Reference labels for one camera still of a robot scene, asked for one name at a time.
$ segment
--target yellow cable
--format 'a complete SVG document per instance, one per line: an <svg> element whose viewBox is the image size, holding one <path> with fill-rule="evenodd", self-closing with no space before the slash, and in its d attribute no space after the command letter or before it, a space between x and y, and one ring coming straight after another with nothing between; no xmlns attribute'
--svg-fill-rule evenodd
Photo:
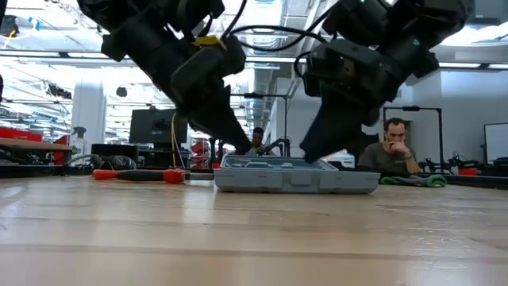
<svg viewBox="0 0 508 286"><path fill-rule="evenodd" d="M15 30L10 32L10 35L8 37L0 35L0 38L6 39L6 43L3 45L2 49L7 48L7 45L9 44L9 41L11 41L11 40L22 40L22 39L25 39L26 37L32 36L33 33L36 31L36 29L37 29L37 20L33 21L33 23L32 23L32 29L30 30L29 33L27 33L24 36L13 38L14 34L16 33Z"/></svg>
<svg viewBox="0 0 508 286"><path fill-rule="evenodd" d="M175 157L175 116L176 110L171 119L171 148L173 152L173 168L176 168L176 157Z"/></svg>

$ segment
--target white pillar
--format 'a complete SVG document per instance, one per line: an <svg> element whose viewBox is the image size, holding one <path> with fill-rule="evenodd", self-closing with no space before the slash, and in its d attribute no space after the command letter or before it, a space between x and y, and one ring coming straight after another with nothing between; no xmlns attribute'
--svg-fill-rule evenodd
<svg viewBox="0 0 508 286"><path fill-rule="evenodd" d="M72 127L82 126L87 131L86 154L90 154L92 144L102 144L106 132L106 94L100 72L96 69L83 69L76 80L72 97Z"/></svg>

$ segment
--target man's hand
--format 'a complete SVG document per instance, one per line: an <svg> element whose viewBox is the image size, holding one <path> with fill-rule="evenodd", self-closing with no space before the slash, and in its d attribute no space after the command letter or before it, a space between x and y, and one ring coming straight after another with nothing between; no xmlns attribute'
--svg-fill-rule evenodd
<svg viewBox="0 0 508 286"><path fill-rule="evenodd" d="M404 142L389 142L388 143L391 149L391 152L403 153L404 155L411 155L411 151L409 148L404 145Z"/></svg>

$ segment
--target whiteboard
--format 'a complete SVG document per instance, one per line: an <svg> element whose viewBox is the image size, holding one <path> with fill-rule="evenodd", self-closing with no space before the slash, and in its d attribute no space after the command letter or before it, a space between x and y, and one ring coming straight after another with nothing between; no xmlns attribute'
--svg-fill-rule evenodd
<svg viewBox="0 0 508 286"><path fill-rule="evenodd" d="M508 157L508 123L485 125L485 146L488 164L500 157Z"/></svg>

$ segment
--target red object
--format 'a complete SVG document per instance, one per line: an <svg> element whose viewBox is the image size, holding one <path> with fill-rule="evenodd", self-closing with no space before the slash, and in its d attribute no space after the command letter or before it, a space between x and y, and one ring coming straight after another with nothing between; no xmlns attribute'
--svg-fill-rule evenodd
<svg viewBox="0 0 508 286"><path fill-rule="evenodd" d="M42 142L42 134L5 127L0 127L0 138Z"/></svg>
<svg viewBox="0 0 508 286"><path fill-rule="evenodd" d="M200 141L194 145L192 145L192 147L190 147L190 149L192 150L192 152L194 153L204 153L204 152L208 152L208 146L205 145L205 142L204 141Z"/></svg>
<svg viewBox="0 0 508 286"><path fill-rule="evenodd" d="M170 184L182 183L185 180L185 170L169 169L165 171L150 170L94 170L92 177L96 180L119 179L133 182L155 182L164 181Z"/></svg>
<svg viewBox="0 0 508 286"><path fill-rule="evenodd" d="M478 175L478 170L475 168L460 168L459 175L461 176L476 176Z"/></svg>

